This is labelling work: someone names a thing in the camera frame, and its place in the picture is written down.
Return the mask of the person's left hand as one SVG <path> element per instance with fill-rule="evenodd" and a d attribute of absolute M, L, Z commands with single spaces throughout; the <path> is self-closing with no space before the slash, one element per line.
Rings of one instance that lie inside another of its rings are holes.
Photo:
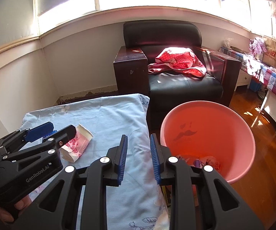
<path fill-rule="evenodd" d="M 9 206 L 6 209 L 0 207 L 0 220 L 4 223 L 12 223 L 15 218 L 20 216 L 32 203 L 29 195 L 18 201 L 14 206 Z"/>

